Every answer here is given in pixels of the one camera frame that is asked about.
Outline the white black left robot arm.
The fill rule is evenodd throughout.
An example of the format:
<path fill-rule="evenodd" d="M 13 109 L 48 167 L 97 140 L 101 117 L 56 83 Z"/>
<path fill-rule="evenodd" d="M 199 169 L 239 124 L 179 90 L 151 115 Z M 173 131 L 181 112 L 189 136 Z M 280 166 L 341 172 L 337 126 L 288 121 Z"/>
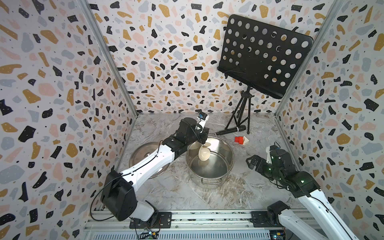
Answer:
<path fill-rule="evenodd" d="M 111 171 L 107 175 L 104 187 L 97 196 L 114 218 L 118 221 L 139 219 L 151 226 L 156 223 L 159 211 L 147 201 L 138 201 L 136 193 L 152 175 L 184 154 L 190 145 L 206 142 L 209 128 L 205 125 L 208 119 L 209 116 L 203 112 L 196 119 L 182 119 L 176 132 L 160 141 L 149 156 L 129 169 L 120 173 Z"/>

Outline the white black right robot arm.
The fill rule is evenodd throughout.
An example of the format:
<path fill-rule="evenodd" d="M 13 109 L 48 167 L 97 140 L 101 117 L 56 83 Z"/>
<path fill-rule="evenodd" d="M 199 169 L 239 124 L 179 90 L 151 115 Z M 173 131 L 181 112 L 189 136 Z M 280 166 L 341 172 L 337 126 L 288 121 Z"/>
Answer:
<path fill-rule="evenodd" d="M 282 226 L 289 229 L 301 240 L 356 240 L 357 236 L 334 210 L 320 185 L 313 176 L 298 171 L 291 155 L 274 144 L 267 148 L 267 158 L 253 155 L 246 159 L 248 168 L 258 172 L 275 184 L 279 189 L 289 191 L 306 207 L 323 230 L 316 231 L 300 219 L 294 211 L 282 201 L 267 208 L 267 223 L 272 227 Z"/>

